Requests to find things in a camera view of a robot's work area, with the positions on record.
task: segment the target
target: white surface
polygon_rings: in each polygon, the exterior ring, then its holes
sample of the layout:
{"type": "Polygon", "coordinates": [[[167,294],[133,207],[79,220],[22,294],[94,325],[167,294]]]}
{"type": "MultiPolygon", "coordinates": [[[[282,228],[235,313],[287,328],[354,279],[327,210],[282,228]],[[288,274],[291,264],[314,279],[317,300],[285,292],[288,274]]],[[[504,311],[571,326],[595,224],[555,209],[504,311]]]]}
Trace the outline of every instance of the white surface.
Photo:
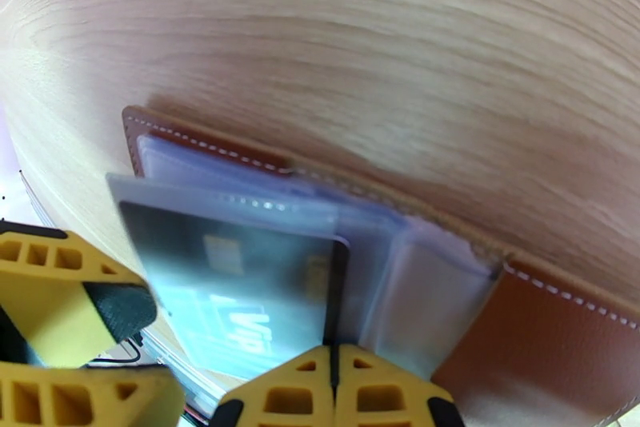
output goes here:
{"type": "Polygon", "coordinates": [[[20,176],[20,166],[15,156],[2,106],[0,106],[0,218],[28,225],[41,224],[20,176]]]}

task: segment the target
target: white stitching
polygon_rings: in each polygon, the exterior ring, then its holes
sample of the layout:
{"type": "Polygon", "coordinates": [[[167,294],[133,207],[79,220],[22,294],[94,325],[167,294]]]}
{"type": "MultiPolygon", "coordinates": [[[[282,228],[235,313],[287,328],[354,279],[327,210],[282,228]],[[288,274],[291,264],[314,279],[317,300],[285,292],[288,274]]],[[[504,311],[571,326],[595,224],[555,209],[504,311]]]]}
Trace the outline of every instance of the white stitching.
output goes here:
{"type": "Polygon", "coordinates": [[[277,166],[274,166],[273,164],[266,164],[264,162],[260,162],[259,160],[252,160],[252,159],[250,159],[248,157],[241,156],[237,152],[232,152],[230,150],[218,148],[217,146],[210,145],[208,142],[204,142],[204,141],[201,141],[201,140],[196,140],[195,138],[191,138],[189,135],[185,135],[185,134],[182,134],[180,132],[176,132],[176,131],[174,131],[172,129],[166,128],[165,126],[158,126],[158,125],[155,125],[152,122],[147,122],[146,120],[141,120],[141,119],[136,118],[136,117],[126,117],[126,119],[131,121],[131,122],[139,123],[140,125],[149,126],[149,127],[153,128],[155,130],[160,130],[161,132],[167,132],[169,134],[174,134],[176,137],[180,137],[183,140],[187,140],[187,141],[189,141],[190,143],[192,143],[194,145],[201,146],[201,147],[204,147],[204,148],[209,148],[210,150],[217,150],[222,155],[228,155],[229,157],[235,158],[235,159],[239,159],[242,162],[245,162],[245,163],[249,163],[250,162],[251,164],[253,164],[256,167],[263,167],[264,166],[265,169],[277,171],[279,174],[291,174],[293,172],[293,169],[291,169],[290,167],[277,167],[277,166]]]}
{"type": "Polygon", "coordinates": [[[596,425],[594,425],[594,427],[604,427],[604,425],[608,425],[613,419],[618,418],[618,415],[620,415],[620,413],[622,413],[625,410],[627,410],[636,401],[638,401],[638,397],[633,397],[631,400],[629,400],[627,403],[625,403],[622,407],[620,407],[618,410],[613,412],[611,415],[609,415],[608,417],[603,418],[600,422],[598,422],[596,425]]]}
{"type": "Polygon", "coordinates": [[[544,289],[549,293],[552,293],[553,295],[559,295],[559,297],[562,297],[563,299],[566,299],[567,301],[571,300],[573,298],[574,302],[578,305],[584,306],[586,307],[588,310],[592,311],[592,312],[598,312],[600,315],[608,317],[611,321],[616,321],[619,322],[622,325],[625,325],[633,330],[636,330],[638,328],[638,323],[637,322],[633,322],[630,321],[628,318],[623,317],[619,314],[616,314],[614,312],[609,311],[608,309],[604,308],[604,307],[599,307],[595,304],[592,304],[591,302],[586,302],[583,298],[581,297],[574,297],[571,293],[569,292],[565,292],[563,290],[558,289],[558,287],[554,287],[552,285],[548,285],[546,283],[544,283],[543,281],[538,280],[537,278],[532,278],[528,273],[524,273],[520,270],[516,270],[514,267],[512,267],[511,265],[505,263],[504,264],[504,269],[507,273],[510,273],[511,275],[514,275],[515,277],[523,280],[523,281],[528,281],[531,283],[531,285],[534,285],[535,287],[538,287],[539,289],[544,289]]]}

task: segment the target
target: black cable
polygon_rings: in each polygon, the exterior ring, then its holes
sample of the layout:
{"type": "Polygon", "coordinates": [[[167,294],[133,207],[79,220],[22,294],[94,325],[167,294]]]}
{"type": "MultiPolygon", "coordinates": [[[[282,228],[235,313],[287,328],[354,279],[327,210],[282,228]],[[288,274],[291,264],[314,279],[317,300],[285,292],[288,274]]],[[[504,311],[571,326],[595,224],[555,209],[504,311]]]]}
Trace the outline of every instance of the black cable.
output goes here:
{"type": "Polygon", "coordinates": [[[114,360],[108,357],[97,357],[93,361],[90,361],[89,364],[93,365],[94,363],[108,363],[110,365],[130,365],[131,363],[137,363],[138,361],[140,361],[140,358],[142,358],[140,349],[138,349],[138,347],[130,339],[127,339],[126,342],[128,342],[129,346],[134,349],[135,357],[129,358],[127,360],[114,360]]]}

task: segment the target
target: wood grain surface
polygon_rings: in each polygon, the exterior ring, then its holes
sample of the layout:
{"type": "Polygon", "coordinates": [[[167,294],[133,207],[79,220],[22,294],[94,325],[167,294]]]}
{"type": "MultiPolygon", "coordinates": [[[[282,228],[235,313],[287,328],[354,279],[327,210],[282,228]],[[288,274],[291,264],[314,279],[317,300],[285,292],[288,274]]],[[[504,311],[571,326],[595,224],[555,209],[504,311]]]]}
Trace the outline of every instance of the wood grain surface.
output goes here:
{"type": "Polygon", "coordinates": [[[60,226],[135,266],[131,104],[379,177],[640,299],[640,0],[0,0],[0,101],[60,226]]]}

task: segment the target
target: brown leather wallet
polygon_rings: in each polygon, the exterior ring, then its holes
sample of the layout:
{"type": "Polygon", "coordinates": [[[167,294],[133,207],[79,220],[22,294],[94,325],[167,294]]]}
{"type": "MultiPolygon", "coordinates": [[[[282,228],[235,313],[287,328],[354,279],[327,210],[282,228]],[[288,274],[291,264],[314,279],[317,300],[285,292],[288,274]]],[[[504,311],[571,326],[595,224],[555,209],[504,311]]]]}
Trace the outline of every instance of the brown leather wallet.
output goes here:
{"type": "Polygon", "coordinates": [[[606,291],[497,241],[429,203],[303,155],[138,106],[123,122],[134,171],[143,134],[282,176],[300,175],[432,221],[501,269],[491,295],[433,380],[476,426],[607,425],[638,403],[640,313],[606,291]]]}

